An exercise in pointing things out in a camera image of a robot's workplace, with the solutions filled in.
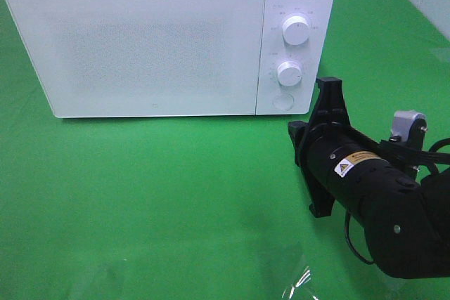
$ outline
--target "green cloth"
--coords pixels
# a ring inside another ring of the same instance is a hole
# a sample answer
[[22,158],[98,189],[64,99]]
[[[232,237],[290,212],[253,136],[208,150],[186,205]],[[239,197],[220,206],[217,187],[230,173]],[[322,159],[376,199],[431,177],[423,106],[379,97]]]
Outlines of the green cloth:
[[[376,141],[425,113],[428,148],[450,136],[449,48],[407,0],[335,0],[319,76]],[[0,0],[0,299],[280,299],[308,267],[294,299],[447,299],[355,258],[340,205],[312,217],[294,119],[57,119]]]

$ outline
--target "white microwave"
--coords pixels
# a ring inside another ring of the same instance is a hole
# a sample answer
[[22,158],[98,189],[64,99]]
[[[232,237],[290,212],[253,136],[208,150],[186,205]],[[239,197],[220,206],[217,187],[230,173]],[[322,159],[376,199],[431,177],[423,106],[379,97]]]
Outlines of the white microwave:
[[57,117],[302,114],[333,0],[6,0]]

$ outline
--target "cable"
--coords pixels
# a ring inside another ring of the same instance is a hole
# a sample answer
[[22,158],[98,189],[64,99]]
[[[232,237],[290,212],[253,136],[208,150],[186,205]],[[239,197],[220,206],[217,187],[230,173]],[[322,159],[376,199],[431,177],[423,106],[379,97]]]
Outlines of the cable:
[[353,254],[361,260],[363,263],[366,263],[367,265],[372,265],[375,262],[369,261],[366,258],[364,258],[362,255],[359,254],[359,252],[354,248],[352,241],[350,240],[350,234],[349,234],[349,226],[350,226],[350,218],[352,215],[347,211],[345,213],[345,222],[344,222],[344,234],[345,234],[345,242],[347,242],[347,245],[349,245],[350,251],[353,252]]
[[431,146],[431,148],[428,151],[437,152],[440,148],[443,148],[446,145],[450,145],[450,138],[444,138],[443,140],[437,141],[435,144]]
[[[431,147],[431,150],[440,149],[448,144],[450,144],[449,138],[440,140]],[[381,141],[379,146],[380,149],[388,152],[390,155],[396,156],[405,164],[425,165],[433,176],[439,173],[436,164],[450,164],[450,154],[417,150],[388,141]]]

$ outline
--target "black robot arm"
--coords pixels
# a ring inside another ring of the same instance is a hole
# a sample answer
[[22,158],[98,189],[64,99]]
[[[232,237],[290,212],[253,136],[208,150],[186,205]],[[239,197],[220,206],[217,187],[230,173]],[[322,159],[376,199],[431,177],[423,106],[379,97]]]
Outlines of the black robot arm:
[[[425,116],[410,111],[397,112],[390,139],[376,143],[351,126],[342,81],[317,82],[309,122],[288,124],[312,214],[330,216],[337,200],[347,210],[346,228],[351,215],[364,228],[373,262],[392,277],[449,276],[450,169],[439,173],[435,164],[450,164],[450,155],[436,152],[450,140],[422,151]],[[418,165],[431,172],[422,184]]]

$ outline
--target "yellow warning label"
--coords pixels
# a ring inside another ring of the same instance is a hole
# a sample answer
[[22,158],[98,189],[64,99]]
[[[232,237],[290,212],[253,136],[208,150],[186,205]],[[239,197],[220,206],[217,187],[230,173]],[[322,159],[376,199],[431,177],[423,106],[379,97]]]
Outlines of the yellow warning label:
[[347,173],[358,163],[374,158],[379,158],[379,156],[370,151],[354,152],[353,154],[350,154],[346,158],[340,160],[335,167],[335,173],[341,177],[345,177],[345,175],[347,175]]
[[348,155],[345,159],[352,163],[353,165],[356,165],[362,161],[366,161],[368,159],[375,159],[379,158],[379,156],[375,155],[373,152],[370,151],[358,151],[354,152],[353,154]]

